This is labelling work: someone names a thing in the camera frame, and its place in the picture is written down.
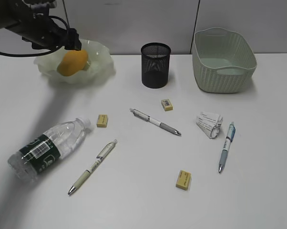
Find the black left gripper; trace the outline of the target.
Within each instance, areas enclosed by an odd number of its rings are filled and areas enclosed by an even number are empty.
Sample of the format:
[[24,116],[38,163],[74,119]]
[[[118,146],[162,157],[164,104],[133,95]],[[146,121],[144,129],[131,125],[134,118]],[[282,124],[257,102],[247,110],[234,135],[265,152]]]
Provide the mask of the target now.
[[34,49],[54,49],[63,46],[65,50],[80,51],[82,43],[74,28],[58,16],[35,14],[30,22],[22,25],[21,35],[24,39],[41,46]]

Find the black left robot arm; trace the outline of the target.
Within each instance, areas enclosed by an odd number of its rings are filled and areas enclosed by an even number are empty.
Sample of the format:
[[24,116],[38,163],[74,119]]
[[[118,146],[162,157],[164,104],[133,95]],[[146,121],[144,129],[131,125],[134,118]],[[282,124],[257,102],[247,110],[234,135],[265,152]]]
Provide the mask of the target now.
[[55,0],[0,0],[0,29],[7,29],[31,43],[34,50],[80,51],[82,44],[77,30],[50,10]]

